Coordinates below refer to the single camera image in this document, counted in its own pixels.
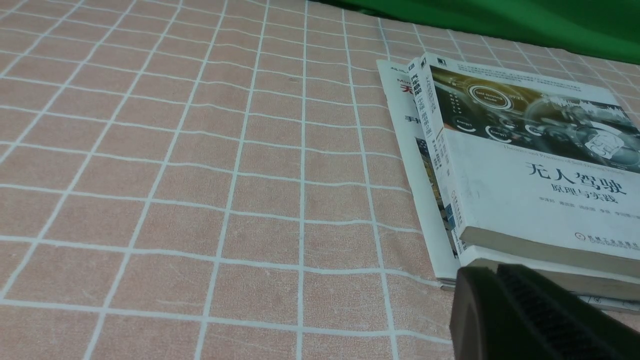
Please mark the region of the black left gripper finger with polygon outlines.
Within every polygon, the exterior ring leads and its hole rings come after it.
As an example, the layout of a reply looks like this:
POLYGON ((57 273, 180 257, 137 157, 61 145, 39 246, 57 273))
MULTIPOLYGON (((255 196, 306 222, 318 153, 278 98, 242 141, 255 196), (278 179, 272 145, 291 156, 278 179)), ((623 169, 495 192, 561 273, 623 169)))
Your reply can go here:
POLYGON ((457 271, 457 360, 637 360, 639 333, 521 264, 457 271))

